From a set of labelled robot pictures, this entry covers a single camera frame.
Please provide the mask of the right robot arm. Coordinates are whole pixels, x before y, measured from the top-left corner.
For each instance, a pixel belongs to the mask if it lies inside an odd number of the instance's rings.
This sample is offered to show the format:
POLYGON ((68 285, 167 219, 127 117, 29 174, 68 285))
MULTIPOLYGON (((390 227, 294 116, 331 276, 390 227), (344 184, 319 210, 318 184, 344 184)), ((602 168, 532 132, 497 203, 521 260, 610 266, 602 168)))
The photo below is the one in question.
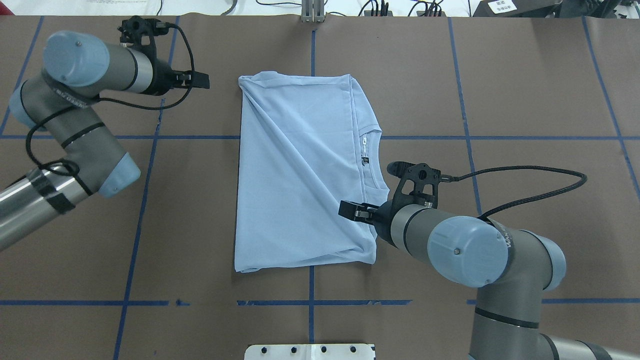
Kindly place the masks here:
POLYGON ((429 201, 395 206, 341 201, 338 213, 374 226, 394 248, 477 290, 471 360, 637 360, 638 354, 540 332, 544 292, 567 272, 554 241, 528 230, 439 210, 429 201))

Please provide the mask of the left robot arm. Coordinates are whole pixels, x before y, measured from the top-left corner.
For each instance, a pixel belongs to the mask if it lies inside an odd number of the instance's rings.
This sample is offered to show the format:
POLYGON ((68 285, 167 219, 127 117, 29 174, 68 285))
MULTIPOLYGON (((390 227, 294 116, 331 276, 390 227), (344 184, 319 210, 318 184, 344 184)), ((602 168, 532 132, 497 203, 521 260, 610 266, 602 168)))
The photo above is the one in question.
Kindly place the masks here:
POLYGON ((34 169, 1 192, 1 249, 5 250, 93 194, 123 191, 141 171, 93 109, 100 102, 130 103, 103 91, 165 95, 171 89, 209 89, 195 70, 185 32, 174 23, 141 18, 119 28, 119 44, 60 30, 46 41, 43 68, 9 101, 29 128, 25 152, 34 169))

